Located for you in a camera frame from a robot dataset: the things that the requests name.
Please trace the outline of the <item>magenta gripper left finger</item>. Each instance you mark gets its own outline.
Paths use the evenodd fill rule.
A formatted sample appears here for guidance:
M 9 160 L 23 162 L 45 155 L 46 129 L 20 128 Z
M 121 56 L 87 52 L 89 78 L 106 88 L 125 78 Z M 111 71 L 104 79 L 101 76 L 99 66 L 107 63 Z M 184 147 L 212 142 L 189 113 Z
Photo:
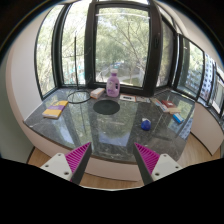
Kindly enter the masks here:
M 88 142 L 70 152 L 57 153 L 41 168 L 76 185 L 84 175 L 89 158 L 92 154 L 91 143 Z

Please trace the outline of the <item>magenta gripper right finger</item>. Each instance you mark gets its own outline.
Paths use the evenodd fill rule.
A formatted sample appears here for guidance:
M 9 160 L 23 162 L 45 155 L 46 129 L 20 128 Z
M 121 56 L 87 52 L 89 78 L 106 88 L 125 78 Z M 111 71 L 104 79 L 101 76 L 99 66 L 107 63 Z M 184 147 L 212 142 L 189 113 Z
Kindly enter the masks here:
M 135 143 L 133 154 L 145 185 L 182 169 L 168 154 L 158 154 L 139 143 Z

